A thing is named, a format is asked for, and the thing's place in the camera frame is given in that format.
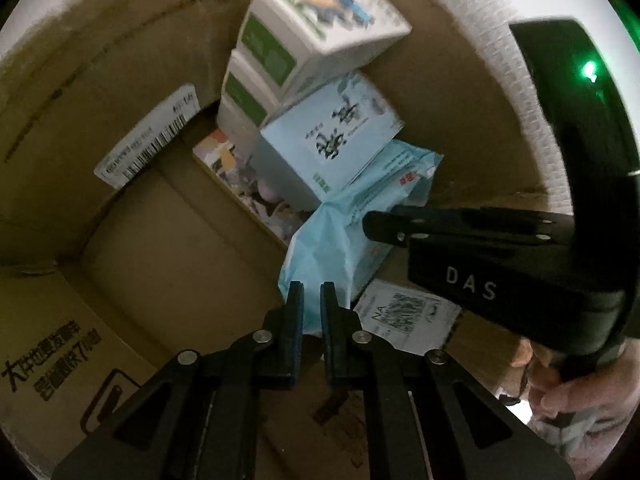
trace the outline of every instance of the white sticker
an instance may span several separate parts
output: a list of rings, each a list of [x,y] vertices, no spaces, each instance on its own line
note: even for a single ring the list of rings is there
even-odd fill
[[[398,350],[424,355],[444,345],[460,307],[435,294],[373,280],[355,311],[364,330]]]
[[[196,88],[186,84],[151,110],[94,169],[115,189],[135,177],[200,111]]]

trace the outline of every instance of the light blue box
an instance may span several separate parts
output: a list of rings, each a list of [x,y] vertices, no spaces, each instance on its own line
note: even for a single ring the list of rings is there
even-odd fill
[[[251,165],[292,208],[311,211],[352,182],[402,126],[378,90],[351,72],[264,127]]]

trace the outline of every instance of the white textured fabric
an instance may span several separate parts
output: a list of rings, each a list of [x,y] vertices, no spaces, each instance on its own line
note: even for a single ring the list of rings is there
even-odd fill
[[[458,22],[516,111],[537,161],[553,212],[571,213],[562,156],[546,122],[524,58],[509,29],[523,16],[509,0],[438,0]]]

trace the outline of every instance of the book with illustrated cover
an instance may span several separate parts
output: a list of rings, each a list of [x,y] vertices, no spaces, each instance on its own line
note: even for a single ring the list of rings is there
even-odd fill
[[[218,129],[202,139],[193,155],[207,173],[281,243],[289,245],[304,217],[260,179],[249,161]]]

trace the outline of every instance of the qr code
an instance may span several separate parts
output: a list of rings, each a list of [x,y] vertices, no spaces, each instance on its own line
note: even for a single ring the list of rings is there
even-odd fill
[[[405,334],[409,334],[413,331],[423,314],[427,320],[433,319],[436,315],[437,307],[437,303],[435,302],[429,302],[427,304],[424,299],[412,298],[411,296],[396,292],[390,304],[376,308],[377,312],[371,319],[389,325]]]

